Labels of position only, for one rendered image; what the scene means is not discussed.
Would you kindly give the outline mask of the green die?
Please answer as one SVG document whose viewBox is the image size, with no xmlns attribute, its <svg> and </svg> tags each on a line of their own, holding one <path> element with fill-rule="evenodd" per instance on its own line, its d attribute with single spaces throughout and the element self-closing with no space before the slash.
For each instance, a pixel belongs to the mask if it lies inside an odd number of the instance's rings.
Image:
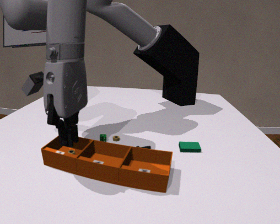
<svg viewBox="0 0 280 224">
<path fill-rule="evenodd" d="M 106 134 L 100 134 L 100 141 L 106 142 Z"/>
</svg>

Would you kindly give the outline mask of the orange three-compartment tray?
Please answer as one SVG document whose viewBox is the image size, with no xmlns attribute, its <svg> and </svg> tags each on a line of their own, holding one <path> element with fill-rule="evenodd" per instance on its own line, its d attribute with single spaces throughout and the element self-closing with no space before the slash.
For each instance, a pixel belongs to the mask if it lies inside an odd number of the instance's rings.
<svg viewBox="0 0 280 224">
<path fill-rule="evenodd" d="M 42 147 L 44 165 L 101 182 L 166 193 L 173 152 L 78 138 L 72 148 L 60 145 L 59 136 Z"/>
</svg>

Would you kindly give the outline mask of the green rectangular block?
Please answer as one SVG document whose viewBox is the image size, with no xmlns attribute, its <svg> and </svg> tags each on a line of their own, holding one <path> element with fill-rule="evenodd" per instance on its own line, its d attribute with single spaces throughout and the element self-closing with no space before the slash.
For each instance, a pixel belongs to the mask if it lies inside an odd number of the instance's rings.
<svg viewBox="0 0 280 224">
<path fill-rule="evenodd" d="M 179 142 L 180 152 L 201 153 L 201 147 L 198 142 Z"/>
</svg>

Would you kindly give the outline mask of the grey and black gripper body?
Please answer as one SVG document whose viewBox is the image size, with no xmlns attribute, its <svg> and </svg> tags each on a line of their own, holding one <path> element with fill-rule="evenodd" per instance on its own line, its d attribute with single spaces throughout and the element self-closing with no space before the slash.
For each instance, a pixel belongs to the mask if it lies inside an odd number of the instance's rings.
<svg viewBox="0 0 280 224">
<path fill-rule="evenodd" d="M 84 58 L 47 60 L 44 69 L 44 108 L 48 115 L 50 94 L 58 116 L 68 118 L 88 103 Z"/>
</svg>

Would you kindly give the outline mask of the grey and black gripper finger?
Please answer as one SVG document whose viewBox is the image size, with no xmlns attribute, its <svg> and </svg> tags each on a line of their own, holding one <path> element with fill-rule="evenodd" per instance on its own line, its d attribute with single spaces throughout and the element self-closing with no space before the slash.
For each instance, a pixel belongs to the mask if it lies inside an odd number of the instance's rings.
<svg viewBox="0 0 280 224">
<path fill-rule="evenodd" d="M 79 141 L 78 138 L 78 114 L 79 111 L 72 116 L 69 117 L 69 128 L 72 129 L 72 136 L 73 136 L 73 142 L 77 143 Z"/>
<path fill-rule="evenodd" d="M 53 95 L 50 94 L 50 102 L 49 102 L 49 110 L 47 116 L 47 124 L 55 125 L 58 129 L 58 136 L 60 145 L 66 147 L 73 147 L 73 136 L 72 136 L 72 129 L 69 128 L 69 118 L 62 118 L 58 116 L 54 102 L 53 102 Z"/>
</svg>

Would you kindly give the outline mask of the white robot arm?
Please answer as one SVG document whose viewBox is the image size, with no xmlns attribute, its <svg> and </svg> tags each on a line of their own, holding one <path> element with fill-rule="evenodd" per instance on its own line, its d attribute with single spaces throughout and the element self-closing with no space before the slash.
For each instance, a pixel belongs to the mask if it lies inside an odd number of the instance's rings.
<svg viewBox="0 0 280 224">
<path fill-rule="evenodd" d="M 46 59 L 84 58 L 87 12 L 105 20 L 138 44 L 151 48 L 161 35 L 130 7 L 113 0 L 0 0 L 8 25 L 15 30 L 46 30 Z M 47 23 L 46 23 L 47 22 Z M 78 43 L 75 43 L 78 42 Z M 63 44 L 60 44 L 63 43 Z M 40 90 L 44 73 L 30 74 L 22 86 L 26 96 Z"/>
</svg>

